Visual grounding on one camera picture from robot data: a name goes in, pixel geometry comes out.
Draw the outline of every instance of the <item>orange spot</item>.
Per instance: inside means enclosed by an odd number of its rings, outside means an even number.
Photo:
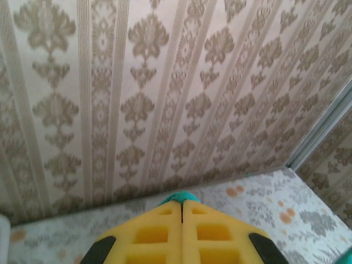
[[[73,261],[73,264],[79,264],[79,262],[81,262],[82,259],[83,259],[83,255],[82,254],[78,255]]]
[[[286,213],[280,213],[280,219],[285,224],[289,224],[292,222],[291,217]]]
[[[58,255],[60,260],[63,260],[66,257],[66,251],[65,250],[60,250],[57,255]]]
[[[231,187],[229,187],[229,188],[226,189],[226,193],[227,193],[227,195],[230,196],[230,197],[236,197],[236,196],[237,196],[236,190],[233,189],[233,188],[231,188]]]
[[[236,187],[236,190],[237,190],[240,194],[244,192],[244,188],[243,188],[243,186],[241,186],[241,185],[238,185],[238,186]]]
[[[26,237],[26,230],[20,229],[11,233],[10,242],[19,242]]]
[[[295,211],[292,208],[288,208],[287,210],[288,215],[294,217],[296,215]]]

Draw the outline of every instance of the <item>floral motif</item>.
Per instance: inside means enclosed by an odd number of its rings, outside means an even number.
[[[123,134],[128,137],[132,142],[139,138],[145,132],[145,128],[139,129],[137,126],[133,126],[130,129],[124,129]]]
[[[333,24],[334,20],[332,19],[330,22],[324,22],[321,27],[320,40],[322,40],[325,36],[327,36],[333,29],[336,27]]]
[[[145,121],[147,120],[148,113],[153,110],[153,102],[142,92],[132,96],[121,105],[121,111],[126,114],[126,122],[134,121],[137,123],[140,120]]]
[[[66,145],[68,145],[73,139],[74,134],[64,134],[61,130],[59,130],[56,134],[50,135],[46,134],[45,139],[51,144],[56,146],[58,149],[62,150]]]
[[[332,9],[332,12],[335,12],[335,15],[343,15],[346,12],[349,4],[351,4],[349,0],[337,0],[337,3]]]
[[[337,227],[336,222],[326,214],[319,214],[318,212],[302,211],[299,213],[303,223],[310,223],[311,230],[319,235],[326,237],[327,231],[334,231]]]
[[[277,98],[273,103],[273,108],[271,109],[271,113],[273,114],[281,113],[284,107],[289,104],[289,102],[290,102],[290,96],[288,93]]]
[[[60,152],[50,158],[44,168],[50,169],[53,176],[75,174],[76,168],[81,165],[81,160],[70,154]]]
[[[142,18],[128,31],[128,39],[135,43],[133,55],[135,57],[142,55],[146,61],[150,56],[159,57],[160,47],[167,44],[169,34],[158,17],[152,13],[147,18]]]
[[[263,72],[260,71],[257,75],[252,75],[251,76],[251,83],[252,83],[252,90],[255,89],[262,81],[264,81],[266,78],[266,75],[263,76]]]
[[[317,187],[319,190],[323,188],[329,188],[328,175],[324,173],[314,172],[312,183],[314,184],[314,187]]]
[[[282,143],[287,142],[294,134],[295,134],[295,129],[290,128],[289,130],[287,130],[282,134],[280,141]]]
[[[113,53],[114,27],[109,25],[106,18],[102,18],[99,23],[93,22],[92,27],[92,55],[93,63],[104,63]]]
[[[124,184],[114,191],[115,201],[127,200],[137,195],[138,187],[132,184]]]
[[[337,164],[332,164],[331,162],[328,162],[328,173],[339,173],[341,170],[338,168],[338,163]]]
[[[326,79],[322,79],[320,81],[320,88],[319,88],[319,91],[321,91],[325,86],[327,86],[329,83],[331,82],[331,80],[328,78]]]
[[[281,53],[281,40],[280,37],[277,37],[260,49],[258,66],[261,66],[262,69],[265,67],[270,68],[274,63],[274,60],[280,57]]]
[[[315,95],[308,97],[307,100],[304,101],[301,111],[304,113],[308,112],[313,106],[317,104],[318,100],[319,100],[319,96],[317,93]]]
[[[224,27],[221,31],[217,31],[208,40],[205,41],[204,48],[207,50],[205,62],[222,64],[226,58],[226,54],[231,52],[235,44],[228,27]]]
[[[336,155],[334,156],[334,158],[342,166],[352,164],[352,148],[338,147],[336,149]]]
[[[254,96],[252,93],[249,93],[242,97],[239,101],[235,103],[235,112],[234,116],[245,116],[249,109],[255,104]]]
[[[183,157],[188,157],[195,147],[192,141],[185,139],[172,149],[172,153],[174,153],[174,158],[182,159]]]
[[[149,69],[147,64],[143,63],[142,67],[139,69],[132,67],[131,74],[133,76],[133,79],[138,82],[139,88],[143,88],[146,83],[154,77],[154,75],[156,74],[156,69]]]
[[[196,119],[197,117],[203,117],[205,110],[211,107],[211,102],[208,96],[202,92],[200,95],[192,98],[190,102],[186,104],[187,118]]]
[[[121,167],[131,167],[138,165],[139,160],[144,157],[144,151],[131,145],[116,155],[116,159],[121,162]]]
[[[309,264],[309,262],[304,259],[303,255],[296,250],[284,251],[284,254],[290,263]]]
[[[216,144],[217,152],[228,151],[233,144],[235,144],[235,138],[227,135]]]
[[[72,194],[66,194],[56,200],[52,205],[58,213],[72,213],[82,209],[83,198]]]
[[[289,88],[289,91],[291,91],[291,89],[293,87],[295,87],[300,81],[302,81],[302,77],[300,77],[299,75],[297,75],[296,77],[291,77],[290,78],[290,88]]]
[[[289,12],[286,12],[286,10],[282,11],[280,20],[280,33],[282,33],[297,19],[298,15],[294,13],[294,10],[295,7],[291,7]]]
[[[50,0],[30,1],[14,14],[16,25],[29,31],[28,43],[33,48],[43,47],[49,54],[55,49],[66,51],[67,36],[76,32],[74,21]]]
[[[219,175],[220,170],[218,168],[212,168],[208,170],[203,176],[202,176],[202,181],[204,183],[211,182],[217,178]]]
[[[59,127],[62,125],[71,126],[73,117],[78,114],[78,111],[78,106],[55,92],[33,107],[34,115],[42,118],[45,127],[51,125]]]
[[[268,132],[266,130],[260,132],[253,138],[252,145],[253,147],[260,146],[268,138]]]
[[[352,219],[352,204],[347,202],[345,204],[345,209],[343,210],[343,213],[347,216],[347,219]]]
[[[316,44],[314,47],[311,47],[300,57],[300,63],[297,66],[297,69],[300,71],[308,70],[310,65],[318,59],[319,56],[319,45]]]
[[[239,14],[247,5],[247,0],[224,0],[227,13],[227,23],[230,23],[235,15]]]
[[[160,4],[161,0],[150,0],[150,5],[152,7],[152,9],[156,9],[158,7],[158,5]]]
[[[52,88],[56,88],[59,80],[63,80],[70,70],[69,64],[56,64],[53,57],[48,57],[48,62],[46,63],[33,62],[32,67],[41,78],[48,80]]]
[[[337,73],[340,68],[345,65],[348,61],[348,54],[349,50],[341,53],[339,56],[337,56],[331,63],[331,67],[329,69],[330,73]]]
[[[203,88],[207,89],[209,84],[214,82],[219,77],[219,73],[215,73],[213,67],[210,68],[208,72],[200,72],[200,80],[203,83]]]

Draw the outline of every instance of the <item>wallpaper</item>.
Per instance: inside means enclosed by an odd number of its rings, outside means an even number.
[[[352,228],[352,109],[329,132],[297,173]]]
[[[349,0],[0,0],[12,223],[285,164],[352,75]]]

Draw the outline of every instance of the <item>yellow sponge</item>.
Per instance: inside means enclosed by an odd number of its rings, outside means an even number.
[[[264,264],[266,257],[266,263],[287,263],[272,258],[275,245],[267,238],[199,202],[185,201],[182,209],[170,201],[101,235],[81,264]]]
[[[170,201],[110,229],[98,238],[116,238],[103,263],[180,264],[181,218],[180,203]]]
[[[195,201],[184,202],[183,220],[182,263],[263,264],[248,235],[264,231]]]

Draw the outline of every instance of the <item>teal edge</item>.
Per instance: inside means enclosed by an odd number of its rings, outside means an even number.
[[[170,202],[170,201],[179,202],[181,204],[181,206],[183,206],[183,202],[186,200],[200,202],[198,200],[198,198],[195,195],[191,194],[190,192],[178,191],[178,192],[174,192],[173,194],[170,194],[165,200],[163,200],[161,203],[159,203],[158,206],[163,205],[163,204]]]

